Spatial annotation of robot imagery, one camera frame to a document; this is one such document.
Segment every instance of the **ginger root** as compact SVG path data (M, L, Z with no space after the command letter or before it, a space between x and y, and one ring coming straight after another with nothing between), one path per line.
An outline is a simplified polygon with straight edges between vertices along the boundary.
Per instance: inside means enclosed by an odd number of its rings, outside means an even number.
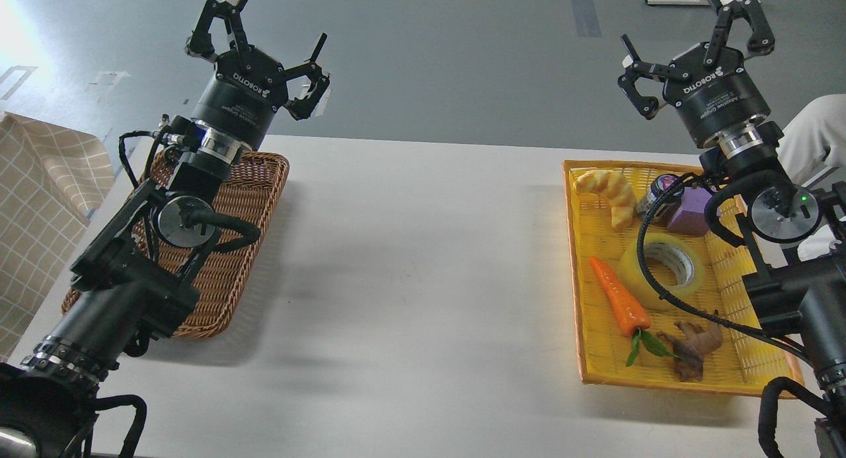
M722 346L722 328L717 323L708 322L708 329L694 323L674 322L676 328L685 333L685 340L673 337L661 331L658 337L668 341L677 355L675 371L682 382L700 382L704 373L705 356Z
M611 229L620 232L632 223L637 215L637 199L632 186L622 172L616 170L589 170L575 180L576 191L590 192L608 201L611 207Z

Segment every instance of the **yellow plastic basket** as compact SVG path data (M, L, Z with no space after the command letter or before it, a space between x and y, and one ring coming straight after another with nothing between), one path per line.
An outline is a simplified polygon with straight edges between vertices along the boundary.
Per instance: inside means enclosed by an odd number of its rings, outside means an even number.
M573 188L575 178L587 169L621 170L637 198L643 196L659 174L701 172L699 168L674 164L564 161L576 340L583 383L759 396L764 386L774 377L787 376L800 383L804 382L794 356L725 328L722 331L722 347L706 356L701 382L681 382L673 370L673 359L657 358L643 350L634 365L625 367L631 351L631 339L620 332L605 292L590 268L588 257L596 256L616 268L623 251L635 241L640 222L635 221L620 233L611 230L607 202L594 194L579 194ZM722 222L735 232L738 232L734 221L737 211L738 207L733 201L722 206ZM650 227L652 231L666 232L654 226ZM701 310L719 310L721 316L735 323L758 328L758 319L741 280L744 274L755 271L749 250L746 247L731 247L710 232L704 237L672 235L683 239L701 257L706 270L704 283L687 302ZM662 283L674 283L672 274L661 271L661 268L657 268L653 274ZM650 317L650 332L666 331L676 337L683 337L683 334L673 325L675 321L706 325L705 320L675 309L667 313L651 311Z

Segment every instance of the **checkered cloth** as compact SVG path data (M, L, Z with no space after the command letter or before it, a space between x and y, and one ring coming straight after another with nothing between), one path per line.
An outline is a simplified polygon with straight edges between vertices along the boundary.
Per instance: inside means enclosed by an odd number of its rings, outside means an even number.
M0 360L15 349L112 183L96 137L0 114Z

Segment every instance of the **toy carrot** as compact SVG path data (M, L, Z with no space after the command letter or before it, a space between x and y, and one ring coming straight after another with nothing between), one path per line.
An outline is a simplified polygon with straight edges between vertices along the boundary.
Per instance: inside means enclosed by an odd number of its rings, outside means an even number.
M652 319L649 319L649 314L638 303L637 298L620 283L614 270L595 256L590 257L590 266L593 266L593 272L599 278L599 284L602 285L608 301L611 302L611 310L614 311L617 325L620 326L620 330L626 337L632 338L632 350L629 353L629 359L626 360L626 367L634 364L635 358L640 352L641 342L648 352L659 356L659 358L662 358L662 356L677 358L677 355L670 352L664 343L646 331L652 326Z

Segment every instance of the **purple foam cube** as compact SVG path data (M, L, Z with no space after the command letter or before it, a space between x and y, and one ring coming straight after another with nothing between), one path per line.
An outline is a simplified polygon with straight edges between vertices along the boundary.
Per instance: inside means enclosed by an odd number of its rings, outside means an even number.
M667 222L668 232L684 235L702 236L708 231L705 221L705 204L711 199L711 193L705 189L685 189L685 195L679 208Z

